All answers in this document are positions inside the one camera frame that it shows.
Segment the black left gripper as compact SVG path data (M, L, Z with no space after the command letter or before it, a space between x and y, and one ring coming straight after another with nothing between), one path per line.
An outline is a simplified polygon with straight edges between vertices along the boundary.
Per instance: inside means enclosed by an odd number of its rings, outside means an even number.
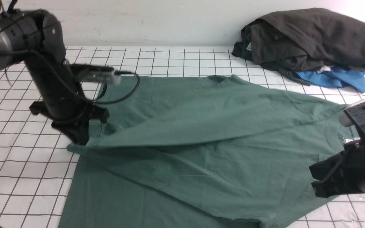
M81 102L60 102L48 104L47 101L35 101L29 107L33 115L42 114L52 120L52 128L67 136L72 143L86 145L89 140L90 120L107 123L110 114L106 108Z

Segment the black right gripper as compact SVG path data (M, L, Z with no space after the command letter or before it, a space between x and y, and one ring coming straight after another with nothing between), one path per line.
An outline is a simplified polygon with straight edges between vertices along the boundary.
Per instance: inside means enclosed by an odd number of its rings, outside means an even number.
M359 140L344 145L344 150L309 167L311 183L319 198L365 193L365 147Z

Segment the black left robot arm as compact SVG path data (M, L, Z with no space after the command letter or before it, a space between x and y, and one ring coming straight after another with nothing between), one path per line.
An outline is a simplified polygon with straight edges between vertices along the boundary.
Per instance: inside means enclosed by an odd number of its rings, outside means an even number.
M109 112L85 97L80 82L111 80L114 69L68 63L58 19L42 9L14 9L15 4L3 11L0 1L0 71L23 62L42 97L30 105L31 113L52 120L74 144L86 145L90 120L105 123Z

